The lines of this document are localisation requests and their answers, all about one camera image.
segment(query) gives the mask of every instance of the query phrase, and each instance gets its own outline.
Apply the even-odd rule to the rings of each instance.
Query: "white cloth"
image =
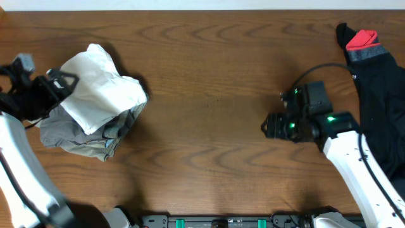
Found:
[[[111,56],[98,44],[90,44],[87,51],[68,60],[61,70],[80,78],[73,94],[61,105],[86,134],[147,101],[139,81],[121,77]]]

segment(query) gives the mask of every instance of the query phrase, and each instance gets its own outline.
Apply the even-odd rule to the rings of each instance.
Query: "black cable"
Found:
[[[6,158],[3,155],[3,152],[0,150],[0,163],[4,168],[4,171],[6,172],[6,175],[8,179],[11,182],[11,185],[13,186],[15,192],[17,193],[18,197],[21,199],[23,204],[27,206],[38,218],[39,222],[46,225],[49,224],[49,220],[47,217],[38,210],[38,208],[28,199],[28,197],[24,194],[23,190],[21,189],[20,185],[17,183],[13,172],[11,171]]]
[[[294,221],[294,219],[291,217],[290,214],[288,214],[288,213],[285,212],[285,211],[277,211],[277,212],[272,213],[272,215],[270,216],[270,222],[272,222],[273,225],[274,225],[276,228],[279,228],[279,226],[277,226],[277,225],[274,224],[274,222],[273,222],[273,217],[274,217],[274,215],[276,215],[276,213],[278,213],[278,214],[280,214],[280,215],[286,215],[286,216],[290,217],[291,222],[292,222],[296,227],[299,227],[298,223],[297,223],[296,221]]]
[[[307,76],[312,71],[317,70],[319,68],[323,68],[323,67],[341,67],[341,68],[344,68],[344,69],[350,71],[351,73],[354,72],[353,68],[351,68],[351,67],[349,67],[349,66],[347,66],[345,64],[341,64],[341,63],[324,63],[324,64],[321,64],[321,65],[318,65],[318,66],[314,66],[313,68],[305,71],[301,76],[298,77],[298,79],[292,84],[291,91],[293,90],[293,88],[295,88],[298,85],[298,82],[301,79],[303,79],[305,76]]]
[[[32,124],[24,127],[25,130],[28,130],[28,129],[32,128],[32,127],[35,127],[35,125],[37,125],[37,123],[41,122],[43,119],[45,119],[45,118],[40,118],[38,121],[35,121],[35,123],[32,123]]]
[[[368,164],[367,161],[367,156],[365,155],[365,152],[363,151],[363,147],[362,147],[362,142],[361,142],[361,138],[363,136],[363,133],[360,132],[359,133],[359,137],[358,137],[358,144],[359,144],[359,151],[360,151],[360,155],[361,155],[361,159],[363,160],[364,164],[366,165],[366,168],[368,170],[368,172],[371,175],[371,178],[373,178],[375,184],[378,186],[378,188],[380,189],[381,193],[384,195],[385,199],[387,199],[387,201],[389,202],[390,206],[392,207],[392,209],[394,209],[394,212],[396,213],[396,215],[398,215],[398,217],[400,218],[400,220],[403,222],[403,224],[405,225],[405,217],[402,214],[401,210],[397,207],[397,205],[392,201],[392,199],[390,198],[390,196],[388,195],[388,193],[385,191],[385,189],[382,187],[380,181],[378,181],[377,177],[375,176],[375,174],[373,173],[373,171],[371,170],[370,165]]]

